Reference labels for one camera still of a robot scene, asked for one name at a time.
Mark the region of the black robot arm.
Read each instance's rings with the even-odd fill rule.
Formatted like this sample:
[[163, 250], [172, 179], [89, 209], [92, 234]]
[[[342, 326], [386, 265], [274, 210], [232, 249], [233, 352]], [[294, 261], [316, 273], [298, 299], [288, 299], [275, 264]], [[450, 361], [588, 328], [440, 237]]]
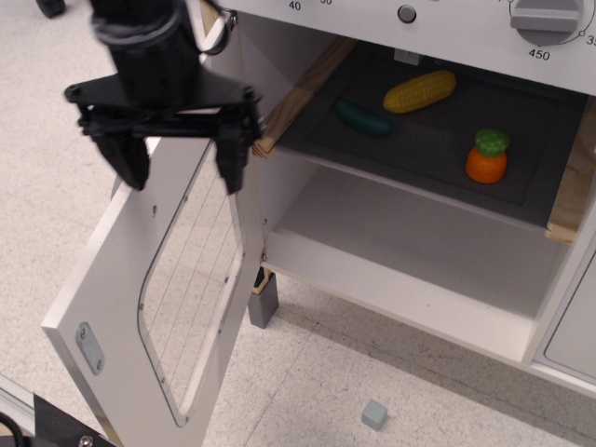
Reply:
[[91, 25], [113, 75], [74, 84], [78, 124], [129, 186], [150, 172], [148, 137], [207, 138], [228, 194], [239, 192], [252, 144], [264, 133], [255, 90], [205, 69], [184, 1], [94, 1]]

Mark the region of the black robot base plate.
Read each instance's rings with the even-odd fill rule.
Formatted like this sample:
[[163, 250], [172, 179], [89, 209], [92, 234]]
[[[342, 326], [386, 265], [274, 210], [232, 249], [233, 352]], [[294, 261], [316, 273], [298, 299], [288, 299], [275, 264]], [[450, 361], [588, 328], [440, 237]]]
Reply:
[[114, 447], [101, 433], [52, 403], [34, 395], [34, 436], [31, 446]]

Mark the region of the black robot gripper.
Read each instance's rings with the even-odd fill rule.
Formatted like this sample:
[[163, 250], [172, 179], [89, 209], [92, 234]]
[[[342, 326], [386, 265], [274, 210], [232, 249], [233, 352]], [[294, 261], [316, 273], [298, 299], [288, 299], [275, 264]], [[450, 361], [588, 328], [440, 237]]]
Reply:
[[264, 132], [255, 90], [205, 69], [189, 27], [98, 27], [115, 74], [73, 84], [66, 100], [116, 174], [142, 190], [146, 136], [212, 138], [228, 195], [243, 186], [250, 144]]

